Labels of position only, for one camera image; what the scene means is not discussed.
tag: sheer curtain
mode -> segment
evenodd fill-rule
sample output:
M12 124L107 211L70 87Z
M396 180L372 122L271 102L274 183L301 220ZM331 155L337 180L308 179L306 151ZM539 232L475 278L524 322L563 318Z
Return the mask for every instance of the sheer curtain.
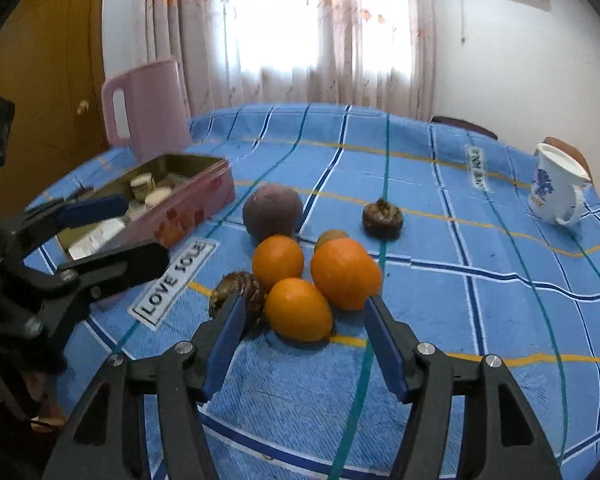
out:
M135 0L134 62L176 57L190 113L329 102L430 119L431 0Z

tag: white pitcher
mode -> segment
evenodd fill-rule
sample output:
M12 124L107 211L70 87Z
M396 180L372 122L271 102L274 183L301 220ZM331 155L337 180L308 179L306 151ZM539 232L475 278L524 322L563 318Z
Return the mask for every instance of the white pitcher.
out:
M582 186L587 171L570 155L541 142L536 147L538 168L529 194L529 209L549 224L576 225L584 213Z

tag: checkered tablecloth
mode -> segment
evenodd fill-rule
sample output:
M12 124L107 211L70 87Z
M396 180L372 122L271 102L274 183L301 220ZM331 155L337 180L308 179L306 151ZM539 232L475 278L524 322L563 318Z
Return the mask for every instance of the checkered tablecloth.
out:
M142 358L191 337L207 319L210 289L225 273L250 269L244 200L259 185L280 182L304 202L306 278L317 237L347 231L383 268L382 297L394 317L449 354L502 356L565 480L586 476L600 457L600 199L593 187L585 190L587 212L568 232L526 208L532 156L462 129L369 108L280 104L217 110L192 120L191 132L189 152L232 164L236 201L192 234L218 248L157 331L127 313L142 288L112 308L94 308L77 326L65 352L69 368L58 379L67 411L114 349ZM81 184L101 186L134 164L129 150L111 150L36 202ZM404 212L395 242L369 238L361 226L364 205L383 195ZM27 262L51 272L62 260L50 240ZM293 346L270 331L240 344L224 387L201 409L221 478L388 475L409 407L387 391L362 314L334 316L328 344ZM456 470L462 410L456 399L444 478ZM146 417L152 474L163 480L153 397Z

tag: table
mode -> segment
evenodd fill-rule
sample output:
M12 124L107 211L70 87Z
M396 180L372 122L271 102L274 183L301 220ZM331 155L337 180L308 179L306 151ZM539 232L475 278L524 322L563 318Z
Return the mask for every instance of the table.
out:
M216 110L194 118L190 130L195 144L187 151L232 164L238 198L192 234L218 248L156 331L127 313L141 287L112 308L93 309L65 351L69 368L58 378L65 410L112 351L142 358L190 338L207 319L208 295L220 278L250 270L245 198L280 182L304 203L298 238L306 278L317 237L347 231L382 267L382 297L395 319L451 355L500 355L565 480L587 475L600 457L600 199L593 186L584 190L586 213L568 232L526 209L536 160L475 132L315 104ZM469 167L470 156L483 173ZM129 150L110 150L36 203L80 185L99 187L134 164ZM393 242L369 238L361 225L364 205L383 193L404 213ZM51 272L62 260L50 240L27 263ZM223 389L201 409L221 478L326 478L332 462L343 478L388 475L409 407L387 391L362 314L334 311L334 319L328 343L293 346L267 331L240 344ZM163 480L155 398L145 407L152 474ZM454 399L444 478L454 477L458 462L462 410L462 399ZM356 431L343 439L347 425Z

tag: wooden door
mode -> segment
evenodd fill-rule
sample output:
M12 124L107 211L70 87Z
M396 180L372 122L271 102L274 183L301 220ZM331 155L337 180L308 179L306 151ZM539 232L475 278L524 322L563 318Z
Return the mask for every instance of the wooden door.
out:
M0 96L16 114L0 171L0 216L106 150L102 0L22 0L0 30Z

